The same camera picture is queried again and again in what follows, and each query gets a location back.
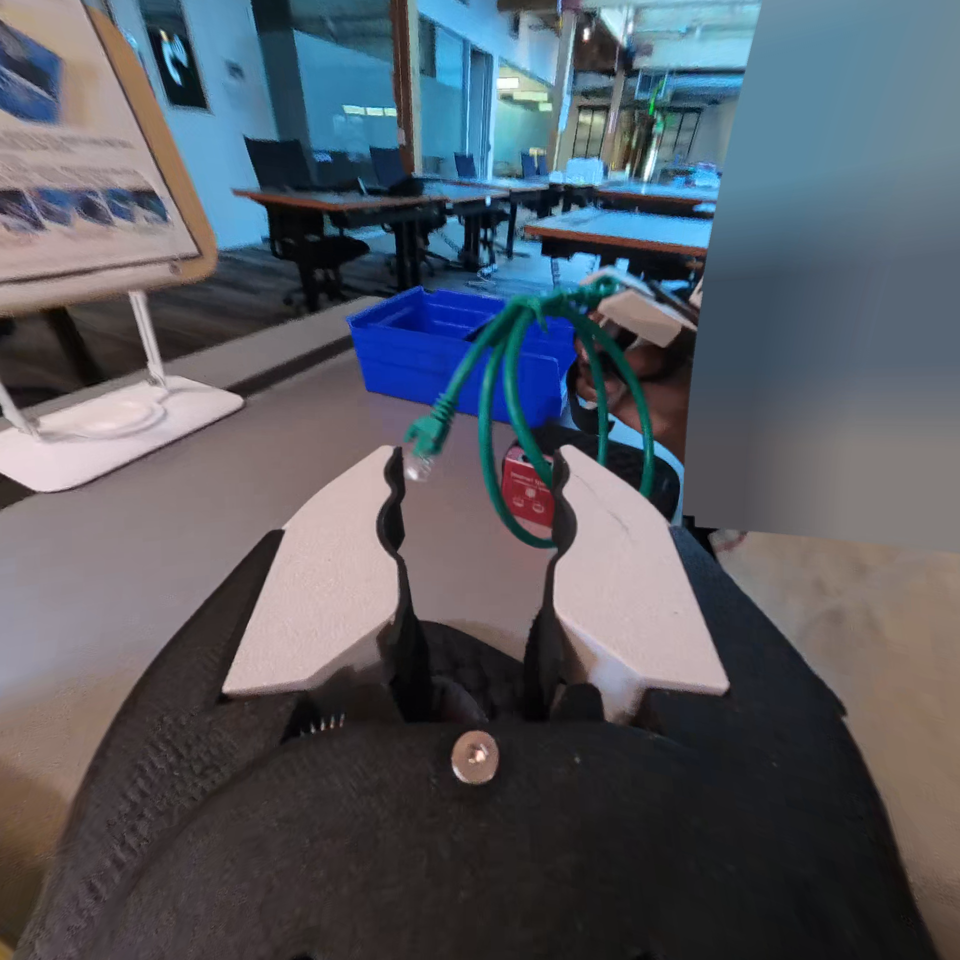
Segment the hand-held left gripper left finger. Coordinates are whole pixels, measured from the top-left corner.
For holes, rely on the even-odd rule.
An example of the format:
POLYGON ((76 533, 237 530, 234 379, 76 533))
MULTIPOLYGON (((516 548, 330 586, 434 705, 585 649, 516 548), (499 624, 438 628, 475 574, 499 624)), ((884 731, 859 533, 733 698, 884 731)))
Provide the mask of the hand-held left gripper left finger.
POLYGON ((402 450, 380 446, 284 524, 226 672, 226 697, 385 678, 402 600, 403 481, 402 450))

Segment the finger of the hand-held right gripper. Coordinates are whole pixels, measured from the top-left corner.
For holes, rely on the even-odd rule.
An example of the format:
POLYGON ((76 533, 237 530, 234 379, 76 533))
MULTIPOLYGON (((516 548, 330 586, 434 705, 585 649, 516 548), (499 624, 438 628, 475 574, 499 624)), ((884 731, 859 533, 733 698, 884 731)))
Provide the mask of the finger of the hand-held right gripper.
POLYGON ((696 336, 697 327, 671 306, 639 289, 621 289, 604 297, 596 314, 619 330, 629 331, 643 344, 668 348, 683 335, 696 336))
POLYGON ((642 278, 617 268, 595 270, 580 281, 579 290, 581 301, 602 301, 628 290, 653 300, 653 290, 642 278))

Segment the red ethernet splitter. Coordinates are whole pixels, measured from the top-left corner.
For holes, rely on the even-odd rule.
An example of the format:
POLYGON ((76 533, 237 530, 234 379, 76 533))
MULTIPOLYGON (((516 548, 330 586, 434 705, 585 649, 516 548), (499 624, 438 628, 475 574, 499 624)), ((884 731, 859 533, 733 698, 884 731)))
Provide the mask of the red ethernet splitter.
POLYGON ((510 516, 520 526, 534 535, 550 537, 555 512, 551 487, 537 474, 518 440, 503 456, 500 490, 510 516))

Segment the blue plastic bin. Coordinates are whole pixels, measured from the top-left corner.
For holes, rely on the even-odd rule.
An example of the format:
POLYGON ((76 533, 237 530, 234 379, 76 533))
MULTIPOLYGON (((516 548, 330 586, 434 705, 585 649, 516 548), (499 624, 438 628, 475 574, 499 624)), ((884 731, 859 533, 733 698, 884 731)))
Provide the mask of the blue plastic bin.
MULTIPOLYGON (((485 294, 417 287, 350 314, 346 323, 366 390, 433 405, 479 331, 505 306, 485 294)), ((574 329, 564 318, 533 324, 518 362, 518 396, 528 426, 557 421, 568 399, 574 329)))

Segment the wooden top office desk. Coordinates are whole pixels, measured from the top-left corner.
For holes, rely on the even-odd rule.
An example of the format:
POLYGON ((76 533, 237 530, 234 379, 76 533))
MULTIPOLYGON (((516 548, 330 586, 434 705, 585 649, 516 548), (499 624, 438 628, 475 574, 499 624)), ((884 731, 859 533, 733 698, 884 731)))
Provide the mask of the wooden top office desk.
POLYGON ((330 192, 274 188, 234 188, 238 198, 267 213, 268 245, 276 259, 297 270, 301 301, 313 312, 322 298, 346 298, 342 268, 356 259, 347 230, 387 226, 394 243, 397 290, 421 286, 421 224, 435 214, 484 214, 509 193, 489 186, 465 186, 426 180, 417 196, 388 196, 360 191, 330 192))
POLYGON ((702 276, 712 228, 707 219, 589 207, 528 223, 525 234, 547 258, 586 254, 602 267, 624 259, 636 277, 676 282, 702 276))

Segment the person's right hand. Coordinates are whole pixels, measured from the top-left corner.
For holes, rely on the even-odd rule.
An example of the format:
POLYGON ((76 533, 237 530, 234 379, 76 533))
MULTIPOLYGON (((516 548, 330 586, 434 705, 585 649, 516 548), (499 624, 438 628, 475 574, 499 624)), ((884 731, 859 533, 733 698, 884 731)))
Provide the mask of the person's right hand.
MULTIPOLYGON (((692 361, 684 360, 669 374, 670 350, 652 343, 638 342, 625 352, 625 359, 639 381, 646 402, 654 440, 686 462, 692 361)), ((604 372, 606 410, 609 415, 635 433, 642 432, 639 409, 629 387, 615 373, 604 372)))

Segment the person's beige sweatshirt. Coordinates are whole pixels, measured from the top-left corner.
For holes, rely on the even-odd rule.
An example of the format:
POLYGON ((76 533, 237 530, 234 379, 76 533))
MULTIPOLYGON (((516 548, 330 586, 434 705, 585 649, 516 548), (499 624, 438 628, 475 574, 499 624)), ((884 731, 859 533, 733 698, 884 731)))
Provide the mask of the person's beige sweatshirt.
POLYGON ((919 910, 958 958, 958 554, 735 531, 711 544, 846 706, 919 910))

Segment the black office chair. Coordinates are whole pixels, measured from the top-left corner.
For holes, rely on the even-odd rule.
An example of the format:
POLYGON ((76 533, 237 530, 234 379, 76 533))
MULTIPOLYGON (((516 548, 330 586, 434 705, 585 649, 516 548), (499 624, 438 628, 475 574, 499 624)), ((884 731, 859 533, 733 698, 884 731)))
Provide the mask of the black office chair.
MULTIPOLYGON (((261 192, 306 194, 315 190, 315 176, 299 140, 245 137, 244 142, 261 192)), ((327 232, 327 214, 318 208, 268 204, 264 210, 270 252, 296 268, 304 309, 316 311, 321 297, 342 299, 342 268, 369 254, 369 245, 342 228, 327 232)))

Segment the white document stand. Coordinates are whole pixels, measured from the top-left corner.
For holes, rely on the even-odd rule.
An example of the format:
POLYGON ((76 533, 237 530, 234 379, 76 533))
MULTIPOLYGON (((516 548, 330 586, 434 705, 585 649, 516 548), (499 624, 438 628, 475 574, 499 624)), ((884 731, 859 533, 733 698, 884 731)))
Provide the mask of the white document stand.
POLYGON ((141 62, 84 2, 2 2, 2 318, 125 296, 146 357, 130 385, 27 414, 2 386, 2 476, 85 486, 235 414, 165 371, 147 294, 199 282, 215 234, 141 62))

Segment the black wall sign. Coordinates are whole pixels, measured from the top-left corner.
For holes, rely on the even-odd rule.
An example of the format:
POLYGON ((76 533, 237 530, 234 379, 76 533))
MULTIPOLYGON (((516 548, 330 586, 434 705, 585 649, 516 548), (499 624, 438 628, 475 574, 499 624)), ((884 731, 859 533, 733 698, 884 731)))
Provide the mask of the black wall sign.
POLYGON ((147 26, 147 33, 169 105, 209 112, 207 93, 187 33, 156 25, 147 26))

